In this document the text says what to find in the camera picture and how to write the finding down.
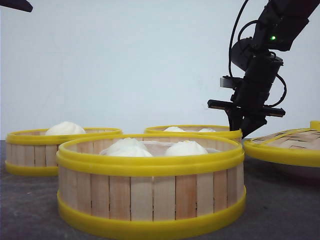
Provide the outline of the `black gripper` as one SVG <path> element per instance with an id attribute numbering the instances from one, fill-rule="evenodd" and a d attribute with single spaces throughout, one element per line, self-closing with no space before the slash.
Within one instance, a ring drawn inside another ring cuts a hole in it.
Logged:
<path id="1" fill-rule="evenodd" d="M 229 130 L 241 129 L 243 139 L 267 124 L 265 116 L 283 117 L 285 110 L 265 105 L 283 64 L 282 58 L 269 51 L 254 55 L 244 77 L 231 80 L 234 94 L 230 101 L 210 99 L 207 102 L 208 107 L 224 110 L 228 117 Z"/>

